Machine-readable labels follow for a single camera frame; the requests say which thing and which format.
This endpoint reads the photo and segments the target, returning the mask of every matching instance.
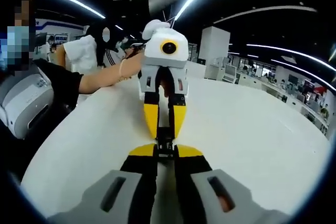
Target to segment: white robot head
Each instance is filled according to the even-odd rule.
[[[146,57],[168,61],[188,60],[188,40],[184,35],[169,28],[168,23],[152,20],[146,25],[142,37],[150,39],[146,44]]]

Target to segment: white tabletop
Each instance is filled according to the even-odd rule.
[[[303,115],[264,91],[189,79],[187,114],[176,143],[204,153],[251,190],[266,209],[293,214],[319,181],[330,143]],[[31,161],[22,188],[45,216],[68,211],[129,151],[152,143],[135,79],[78,106]]]

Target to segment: black ceiling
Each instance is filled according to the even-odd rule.
[[[140,37],[140,31],[151,19],[148,0],[79,1],[99,11],[137,37]],[[178,10],[184,2],[185,0],[178,0],[174,3],[173,10]],[[289,5],[311,7],[316,12],[292,9],[267,10],[213,24],[223,17],[254,8]],[[202,29],[214,25],[231,33],[230,42],[233,43],[231,51],[257,55],[259,60],[264,62],[270,62],[270,59],[284,61],[281,56],[295,56],[298,67],[330,82],[334,77],[333,71],[310,59],[273,49],[246,47],[246,44],[287,48],[328,61],[336,41],[332,5],[333,0],[196,0],[176,21],[174,28],[185,34],[190,42],[200,44]],[[40,18],[58,19],[81,25],[99,19],[65,0],[36,0],[36,6],[37,17]]]

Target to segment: black sleeve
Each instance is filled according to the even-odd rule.
[[[72,73],[65,68],[43,59],[35,60],[36,66],[50,79],[58,102],[76,107],[82,74]]]

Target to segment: robot eye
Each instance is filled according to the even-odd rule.
[[[176,52],[177,45],[174,42],[166,42],[162,45],[161,49],[165,54],[171,55]]]

